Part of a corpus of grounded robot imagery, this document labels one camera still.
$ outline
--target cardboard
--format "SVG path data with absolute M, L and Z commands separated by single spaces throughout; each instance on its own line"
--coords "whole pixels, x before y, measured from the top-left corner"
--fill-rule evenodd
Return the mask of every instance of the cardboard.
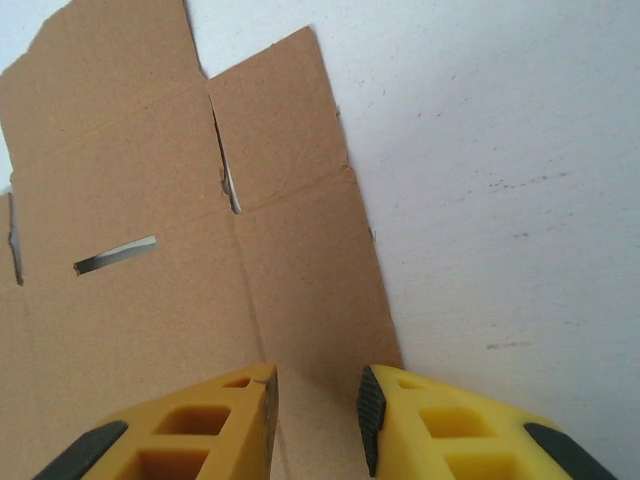
M 401 356 L 309 28 L 207 80 L 180 0 L 75 0 L 0 77 L 0 118 L 24 279 L 0 244 L 0 478 L 260 360 L 279 367 L 272 478 L 368 478 L 359 375 Z

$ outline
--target cardboard flap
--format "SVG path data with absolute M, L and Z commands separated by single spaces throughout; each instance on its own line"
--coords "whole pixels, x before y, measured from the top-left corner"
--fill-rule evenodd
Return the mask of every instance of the cardboard flap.
M 182 0 L 71 2 L 0 77 L 13 168 L 196 80 Z
M 266 358 L 278 364 L 292 478 L 367 478 L 360 374 L 402 358 L 353 171 L 235 224 Z
M 13 175 L 26 282 L 55 283 L 78 261 L 230 210 L 204 82 L 51 159 L 55 181 L 46 168 Z
M 0 196 L 0 293 L 18 284 L 11 248 L 11 196 Z
M 331 87 L 307 27 L 209 81 L 243 211 L 347 165 Z

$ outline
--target rectangular cutout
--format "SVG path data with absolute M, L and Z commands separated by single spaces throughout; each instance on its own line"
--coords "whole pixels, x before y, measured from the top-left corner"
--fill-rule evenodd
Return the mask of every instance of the rectangular cutout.
M 420 416 L 433 438 L 495 436 L 482 417 L 468 408 L 433 407 L 422 410 Z
M 251 383 L 251 379 L 249 377 L 241 377 L 233 380 L 232 382 L 226 383 L 224 388 L 246 388 Z
M 231 414 L 228 407 L 198 405 L 171 412 L 155 433 L 165 435 L 220 435 Z
M 143 450 L 117 480 L 196 480 L 207 459 L 206 450 Z
M 151 235 L 76 262 L 73 264 L 73 268 L 78 275 L 84 275 L 85 273 L 93 272 L 112 263 L 121 262 L 151 252 L 155 248 L 156 237 Z
M 401 378 L 398 380 L 398 386 L 403 390 L 424 390 L 424 387 L 418 385 L 417 383 L 412 382 L 411 380 L 406 380 Z

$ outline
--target crease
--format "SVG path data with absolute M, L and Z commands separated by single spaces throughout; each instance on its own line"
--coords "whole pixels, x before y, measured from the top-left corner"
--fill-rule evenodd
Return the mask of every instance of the crease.
M 229 216 L 229 231 L 231 232 L 231 241 L 233 244 L 233 249 L 238 256 L 238 264 L 240 268 L 240 273 L 242 275 L 242 287 L 244 289 L 244 294 L 248 298 L 249 305 L 249 318 L 251 319 L 251 325 L 254 330 L 254 334 L 256 337 L 256 343 L 258 344 L 258 355 L 263 362 L 267 361 L 267 353 L 264 347 L 264 341 L 262 340 L 262 335 L 260 334 L 260 324 L 258 323 L 258 316 L 256 314 L 256 307 L 253 301 L 253 295 L 251 295 L 251 285 L 249 283 L 249 274 L 247 273 L 247 268 L 245 266 L 245 260 L 242 256 L 242 247 L 240 245 L 240 240 L 238 240 L 238 232 L 236 231 L 236 222 L 233 216 Z M 282 423 L 278 421 L 278 426 L 276 431 L 280 433 L 278 436 L 278 443 L 280 445 L 280 452 L 282 457 L 282 466 L 284 469 L 285 478 L 291 480 L 291 468 L 289 466 L 289 458 L 287 456 L 287 446 L 284 441 L 284 433 L 282 431 Z
M 160 102 L 165 101 L 169 97 L 180 96 L 192 89 L 195 89 L 198 85 L 205 86 L 206 82 L 207 82 L 206 79 L 200 74 L 197 82 L 188 81 L 187 82 L 188 86 L 186 86 L 185 88 L 170 89 L 170 91 L 168 91 L 167 93 L 161 94 L 160 96 L 156 97 L 154 100 L 150 102 L 141 102 L 139 104 L 136 104 L 130 111 L 128 111 L 122 116 L 117 117 L 116 119 L 107 121 L 105 123 L 101 123 L 99 125 L 96 125 L 94 127 L 91 127 L 85 130 L 84 132 L 67 137 L 65 140 L 56 142 L 55 144 L 51 145 L 51 147 L 49 148 L 43 148 L 41 150 L 36 150 L 36 151 L 27 151 L 26 156 L 32 158 L 32 160 L 28 162 L 26 166 L 15 165 L 14 162 L 11 161 L 11 166 L 14 169 L 14 174 L 18 173 L 19 175 L 26 175 L 30 171 L 33 171 L 34 169 L 37 169 L 41 165 L 43 165 L 46 157 L 59 156 L 60 154 L 66 151 L 82 146 L 86 144 L 87 140 L 89 140 L 91 137 L 96 137 L 102 132 L 112 130 L 116 127 L 119 127 L 125 124 L 126 122 L 131 120 L 131 118 L 135 117 L 141 112 L 150 108 L 155 108 Z M 11 158 L 12 157 L 11 152 L 13 149 L 10 148 L 8 145 L 7 145 L 7 148 L 9 150 L 9 158 Z
M 344 179 L 340 179 L 339 177 L 345 175 L 345 172 L 351 173 L 351 176 L 349 176 L 348 178 L 344 178 Z M 275 203 L 278 203 L 280 201 L 284 201 L 284 200 L 288 200 L 291 197 L 294 197 L 296 195 L 299 195 L 301 193 L 304 193 L 308 190 L 312 190 L 318 186 L 329 186 L 329 185 L 339 185 L 341 183 L 351 183 L 351 184 L 355 184 L 357 186 L 357 181 L 355 178 L 355 172 L 353 171 L 353 168 L 351 168 L 350 165 L 345 164 L 342 165 L 337 171 L 331 172 L 331 173 L 327 173 L 325 175 L 322 175 L 320 177 L 318 177 L 317 179 L 315 179 L 313 182 L 308 183 L 300 188 L 297 188 L 295 190 L 290 191 L 289 193 L 285 194 L 285 195 L 279 195 L 281 190 L 278 190 L 277 192 L 274 192 L 272 195 L 270 195 L 269 197 L 267 197 L 265 200 L 263 200 L 262 202 L 257 202 L 254 203 L 253 205 L 249 205 L 248 207 L 243 208 L 242 213 L 255 213 L 259 210 L 262 210 L 266 207 L 269 207 Z
M 39 370 L 39 365 L 40 365 L 40 357 L 38 355 L 38 351 L 36 349 L 36 335 L 35 332 L 33 331 L 33 316 L 31 314 L 31 308 L 29 308 L 29 296 L 28 295 L 23 295 L 23 300 L 24 300 L 24 312 L 25 312 L 25 317 L 27 318 L 28 322 L 27 322 L 27 341 L 29 342 L 29 357 L 32 361 L 32 370 L 35 370 L 36 375 L 34 375 L 33 378 L 33 396 L 34 401 L 36 403 L 36 410 L 38 411 L 37 415 L 38 415 L 38 421 L 40 423 L 40 428 L 41 430 L 45 430 L 45 427 L 47 425 L 47 419 L 46 416 L 44 414 L 43 409 L 41 408 L 42 405 L 45 405 L 45 399 L 46 399 L 46 395 L 44 394 L 44 390 L 43 390 L 43 386 L 42 386 L 42 380 L 40 380 L 41 375 L 38 375 L 38 370 Z
M 201 221 L 201 220 L 203 220 L 205 218 L 213 217 L 215 215 L 219 215 L 221 212 L 226 212 L 226 211 L 227 211 L 226 208 L 219 208 L 219 209 L 213 210 L 211 212 L 201 213 L 200 215 L 195 215 L 193 217 L 187 218 L 186 220 L 181 220 L 179 222 L 172 223 L 171 225 L 167 225 L 167 226 L 163 227 L 161 230 L 158 230 L 158 233 L 152 234 L 152 235 L 160 236 L 160 235 L 162 235 L 164 233 L 167 233 L 168 231 L 173 230 L 173 229 L 175 229 L 177 227 L 184 227 L 186 225 L 191 225 L 194 222 Z

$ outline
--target dark mark on wall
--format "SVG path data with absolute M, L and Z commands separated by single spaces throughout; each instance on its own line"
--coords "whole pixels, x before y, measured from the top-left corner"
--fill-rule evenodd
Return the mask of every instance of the dark mark on wall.
M 487 350 L 500 350 L 509 347 L 530 347 L 531 342 L 509 342 L 509 343 L 490 343 Z
M 534 183 L 537 183 L 537 182 L 545 182 L 547 180 L 551 180 L 551 179 L 554 179 L 554 178 L 566 177 L 567 175 L 569 175 L 569 172 L 560 172 L 557 175 L 552 175 L 552 176 L 541 175 L 539 177 L 531 178 L 530 180 L 528 180 L 526 182 L 523 182 L 523 183 L 517 183 L 517 184 L 512 184 L 512 185 L 502 185 L 502 188 L 500 190 L 494 190 L 493 193 L 499 192 L 499 191 L 505 191 L 505 190 L 513 190 L 515 188 L 526 187 L 527 185 L 531 185 L 531 184 L 534 184 Z M 504 182 L 504 180 L 501 179 L 500 182 L 498 182 L 498 183 L 492 183 L 492 184 L 489 185 L 489 187 L 492 187 L 492 188 L 493 187 L 499 187 L 501 182 Z

